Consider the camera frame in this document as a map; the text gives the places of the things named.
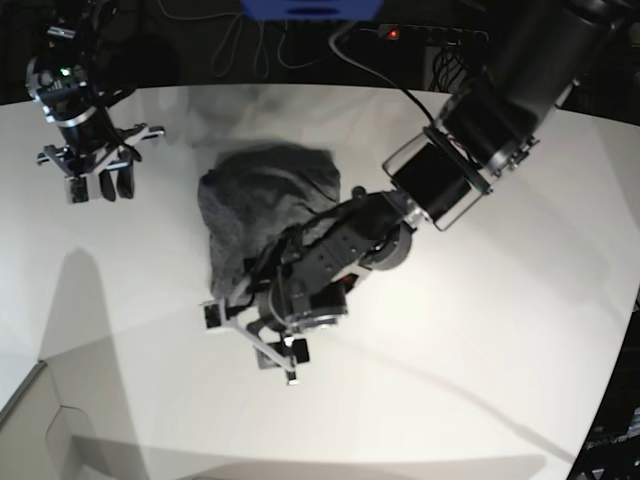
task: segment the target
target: table surface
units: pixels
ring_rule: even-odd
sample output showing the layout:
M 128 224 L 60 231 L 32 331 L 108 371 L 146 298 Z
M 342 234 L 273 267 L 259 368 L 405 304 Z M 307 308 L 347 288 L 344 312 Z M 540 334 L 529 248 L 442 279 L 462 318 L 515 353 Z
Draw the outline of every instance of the table surface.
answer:
M 434 112 L 446 98 L 418 96 Z M 331 150 L 343 198 L 389 188 L 381 164 L 420 112 L 390 90 L 247 85 L 141 90 L 112 115 L 167 137 L 140 146 L 135 200 L 71 207 L 34 162 L 55 127 L 34 104 L 0 109 L 0 318 L 87 413 L 103 469 L 566 478 L 640 283 L 637 127 L 557 112 L 494 195 L 447 233 L 423 226 L 404 264 L 349 296 L 287 388 L 243 339 L 203 335 L 198 178 L 223 151 L 285 140 Z

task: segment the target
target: gray cloth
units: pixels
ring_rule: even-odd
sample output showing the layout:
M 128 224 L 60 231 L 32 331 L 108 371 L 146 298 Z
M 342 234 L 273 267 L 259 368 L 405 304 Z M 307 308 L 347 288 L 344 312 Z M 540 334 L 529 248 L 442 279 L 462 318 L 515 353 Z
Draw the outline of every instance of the gray cloth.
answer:
M 211 293 L 229 296 L 285 228 L 339 203 L 340 173 L 323 150 L 275 145 L 230 153 L 200 179 L 198 204 L 209 228 Z

